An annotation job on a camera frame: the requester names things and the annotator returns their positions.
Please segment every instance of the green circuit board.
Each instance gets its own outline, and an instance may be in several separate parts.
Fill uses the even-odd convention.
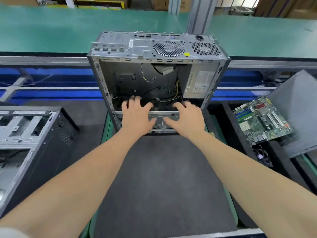
[[[235,108],[233,113],[252,145],[292,132],[288,122],[266,96]]]

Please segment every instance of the person's left arm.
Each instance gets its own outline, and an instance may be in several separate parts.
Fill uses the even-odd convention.
[[[32,238],[78,237],[96,212],[132,145],[155,124],[153,105],[140,97],[123,102],[120,131],[48,181],[0,220]]]

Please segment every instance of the gray work surface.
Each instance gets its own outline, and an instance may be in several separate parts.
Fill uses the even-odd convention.
[[[100,145],[107,108],[104,100],[30,101],[27,106],[61,106],[79,127],[69,165]]]
[[[143,136],[98,210],[94,238],[163,238],[236,230],[223,184],[186,138]]]

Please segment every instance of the green tabletop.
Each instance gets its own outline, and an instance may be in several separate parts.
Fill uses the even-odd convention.
[[[0,5],[0,52],[86,53],[104,30],[186,31],[188,14]],[[317,21],[214,16],[213,34],[230,56],[317,58]]]

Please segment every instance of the person's left hand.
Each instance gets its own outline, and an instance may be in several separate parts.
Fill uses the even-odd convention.
[[[156,118],[149,121],[149,111],[153,107],[152,103],[147,103],[144,107],[141,107],[141,97],[132,96],[129,100],[129,108],[127,107],[128,102],[122,103],[122,128],[129,130],[131,134],[137,135],[138,138],[142,135],[147,134],[155,124]]]

